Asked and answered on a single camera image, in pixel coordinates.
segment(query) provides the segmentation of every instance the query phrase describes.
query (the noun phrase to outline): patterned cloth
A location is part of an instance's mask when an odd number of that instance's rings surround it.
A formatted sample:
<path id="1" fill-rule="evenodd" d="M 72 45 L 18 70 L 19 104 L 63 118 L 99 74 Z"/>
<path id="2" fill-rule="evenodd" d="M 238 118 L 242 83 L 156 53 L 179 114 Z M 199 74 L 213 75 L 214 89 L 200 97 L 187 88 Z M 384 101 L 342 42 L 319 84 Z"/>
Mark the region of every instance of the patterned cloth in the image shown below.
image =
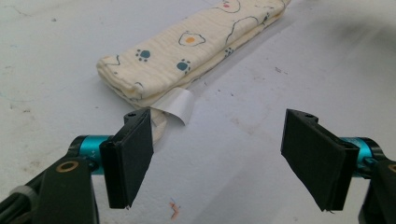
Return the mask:
<path id="1" fill-rule="evenodd" d="M 290 0 L 223 0 L 122 54 L 99 60 L 99 76 L 135 108 L 190 84 L 276 21 Z M 152 111 L 154 142 L 166 124 Z"/>

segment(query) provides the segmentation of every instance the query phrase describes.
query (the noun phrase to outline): white table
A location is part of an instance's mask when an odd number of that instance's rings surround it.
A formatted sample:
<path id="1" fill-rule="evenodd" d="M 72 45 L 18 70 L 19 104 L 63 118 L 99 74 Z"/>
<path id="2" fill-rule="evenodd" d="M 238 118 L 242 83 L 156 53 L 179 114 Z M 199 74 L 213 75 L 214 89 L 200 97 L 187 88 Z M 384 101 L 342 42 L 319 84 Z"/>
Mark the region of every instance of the white table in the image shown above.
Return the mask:
<path id="1" fill-rule="evenodd" d="M 96 62 L 215 0 L 0 2 L 0 199 L 82 134 L 114 134 L 133 108 Z M 282 19 L 193 83 L 188 126 L 170 117 L 131 210 L 102 223 L 358 223 L 368 181 L 321 213 L 280 155 L 286 108 L 339 136 L 373 138 L 396 159 L 396 2 L 293 0 Z"/>

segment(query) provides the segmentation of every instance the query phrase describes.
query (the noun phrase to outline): folded cloth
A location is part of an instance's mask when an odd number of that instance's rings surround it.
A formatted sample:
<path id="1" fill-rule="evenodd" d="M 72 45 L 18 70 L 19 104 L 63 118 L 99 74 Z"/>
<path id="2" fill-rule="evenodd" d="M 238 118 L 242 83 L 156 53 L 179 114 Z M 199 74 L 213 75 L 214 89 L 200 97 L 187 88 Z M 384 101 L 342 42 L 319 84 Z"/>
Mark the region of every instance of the folded cloth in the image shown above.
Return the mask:
<path id="1" fill-rule="evenodd" d="M 265 27 L 290 0 L 223 0 L 134 48 L 99 60 L 99 76 L 134 107 L 190 84 Z"/>

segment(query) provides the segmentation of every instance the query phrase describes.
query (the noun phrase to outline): blue paw print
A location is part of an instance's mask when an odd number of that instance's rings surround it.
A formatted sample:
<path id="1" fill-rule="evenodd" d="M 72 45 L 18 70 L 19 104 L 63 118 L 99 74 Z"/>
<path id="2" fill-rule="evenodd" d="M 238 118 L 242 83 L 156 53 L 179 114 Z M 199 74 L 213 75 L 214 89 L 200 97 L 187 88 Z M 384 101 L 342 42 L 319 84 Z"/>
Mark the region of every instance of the blue paw print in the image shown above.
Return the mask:
<path id="1" fill-rule="evenodd" d="M 146 62 L 149 59 L 150 53 L 148 50 L 138 49 L 135 56 L 139 58 L 140 62 Z"/>
<path id="2" fill-rule="evenodd" d="M 228 56 L 230 56 L 233 53 L 233 49 L 227 48 L 226 50 L 224 50 L 224 52 L 225 52 L 224 58 L 227 58 Z"/>
<path id="3" fill-rule="evenodd" d="M 190 61 L 186 61 L 185 59 L 182 59 L 181 62 L 176 65 L 176 67 L 180 71 L 184 72 L 184 74 L 189 73 L 191 70 Z"/>

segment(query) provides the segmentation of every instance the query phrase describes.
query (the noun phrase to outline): folded fabric layer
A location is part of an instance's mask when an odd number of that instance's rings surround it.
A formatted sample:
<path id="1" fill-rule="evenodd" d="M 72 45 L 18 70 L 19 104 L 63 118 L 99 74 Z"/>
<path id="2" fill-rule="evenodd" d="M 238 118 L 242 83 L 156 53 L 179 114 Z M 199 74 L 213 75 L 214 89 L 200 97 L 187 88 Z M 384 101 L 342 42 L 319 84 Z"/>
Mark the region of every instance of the folded fabric layer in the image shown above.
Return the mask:
<path id="1" fill-rule="evenodd" d="M 134 48 L 101 59 L 99 76 L 134 107 L 187 88 L 276 21 L 290 0 L 228 0 L 199 11 Z"/>

